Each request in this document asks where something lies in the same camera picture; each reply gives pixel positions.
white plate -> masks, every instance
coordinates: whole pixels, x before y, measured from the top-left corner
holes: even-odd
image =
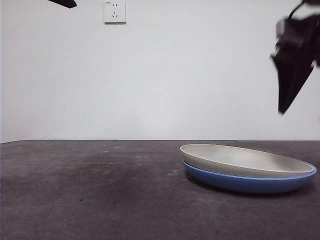
[[[234,146],[189,144],[180,147],[184,160],[199,169],[256,178],[296,177],[314,171],[312,165],[286,156]]]

blue plate rim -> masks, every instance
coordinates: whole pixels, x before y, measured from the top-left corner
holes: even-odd
[[[300,175],[300,176],[291,176],[291,177],[273,177],[273,178],[270,178],[270,177],[250,177],[250,176],[237,176],[237,175],[229,175],[229,174],[224,174],[224,173],[219,173],[219,172],[214,172],[214,171],[207,171],[207,170],[203,170],[203,169],[200,169],[200,168],[197,168],[195,166],[192,166],[190,165],[189,163],[187,163],[185,160],[183,160],[183,163],[185,166],[187,167],[190,167],[196,171],[200,171],[200,172],[203,172],[203,173],[206,173],[206,174],[211,174],[211,175],[216,175],[216,176],[221,176],[221,177],[228,177],[228,178],[234,178],[234,179],[247,179],[247,180],[257,180],[257,181],[285,181],[285,180],[294,180],[294,179],[304,179],[304,178],[307,178],[307,177],[310,177],[312,175],[315,175],[317,173],[317,168],[306,162],[306,161],[302,161],[302,162],[305,162],[309,165],[311,165],[314,170],[312,172],[309,172],[307,174],[304,174],[304,175]]]

electrical outlet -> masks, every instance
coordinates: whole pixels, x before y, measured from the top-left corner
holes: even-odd
[[[126,23],[126,0],[107,0],[104,3],[104,24]]]

plate rim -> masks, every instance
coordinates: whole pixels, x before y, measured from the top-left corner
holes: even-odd
[[[238,175],[230,175],[230,174],[225,174],[225,173],[220,173],[220,172],[214,172],[214,171],[208,171],[208,170],[204,170],[195,166],[192,166],[191,164],[187,163],[185,160],[183,160],[183,164],[187,167],[191,167],[193,169],[195,169],[196,171],[199,172],[203,172],[206,174],[210,174],[210,175],[218,175],[221,177],[228,177],[228,178],[234,178],[234,179],[245,179],[245,180],[257,180],[257,181],[285,181],[285,180],[295,180],[295,179],[304,179],[307,177],[311,177],[313,175],[315,175],[317,173],[317,168],[315,166],[313,166],[312,164],[310,164],[311,166],[313,166],[313,171],[312,172],[308,172],[304,175],[299,175],[299,176],[289,176],[289,177],[251,177],[251,176],[238,176]]]
[[[224,162],[221,162],[221,161],[212,161],[212,160],[209,160],[209,159],[206,159],[206,158],[201,158],[201,157],[198,157],[198,156],[195,156],[195,155],[192,155],[192,154],[189,154],[187,153],[186,151],[184,151],[182,148],[185,147],[185,146],[191,146],[191,145],[206,145],[206,146],[222,146],[222,147],[228,147],[228,148],[235,148],[235,149],[242,149],[242,150],[247,150],[247,151],[254,151],[254,152],[260,152],[260,153],[263,153],[263,154],[270,154],[270,155],[275,155],[275,156],[280,156],[280,157],[283,157],[283,158],[288,158],[288,159],[292,159],[292,160],[296,160],[296,161],[299,161],[299,162],[303,162],[307,165],[309,165],[310,167],[313,168],[312,171],[276,171],[276,170],[265,170],[265,169],[260,169],[260,168],[251,168],[251,167],[245,167],[245,166],[239,166],[239,165],[234,165],[234,164],[229,164],[229,163],[224,163]],[[217,163],[217,164],[222,164],[222,165],[227,165],[227,166],[231,166],[231,167],[237,167],[237,168],[241,168],[241,169],[248,169],[248,170],[257,170],[257,171],[264,171],[264,172],[270,172],[270,173],[285,173],[285,174],[289,174],[289,173],[293,173],[293,174],[308,174],[308,173],[313,173],[314,170],[317,170],[316,167],[306,161],[303,161],[303,160],[299,160],[299,159],[296,159],[296,158],[293,158],[293,157],[289,157],[289,156],[283,156],[283,155],[280,155],[280,154],[275,154],[275,153],[272,153],[272,152],[267,152],[267,151],[261,151],[261,150],[255,150],[255,149],[251,149],[251,148],[244,148],[244,147],[239,147],[239,146],[228,146],[228,145],[222,145],[222,144],[209,144],[209,143],[191,143],[191,144],[185,144],[185,145],[182,145],[180,147],[180,151],[188,156],[191,156],[193,158],[198,158],[198,159],[202,159],[202,160],[206,160],[206,161],[210,161],[210,162],[213,162],[213,163]]]

black object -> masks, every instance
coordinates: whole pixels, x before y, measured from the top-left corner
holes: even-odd
[[[77,6],[76,2],[74,0],[49,0],[51,2],[54,2],[56,4],[62,5],[66,8],[72,9]]]
[[[278,110],[284,114],[313,70],[320,66],[320,15],[304,19],[292,18],[304,3],[320,5],[320,0],[304,0],[288,18],[276,24],[277,53],[271,58],[278,70]]]

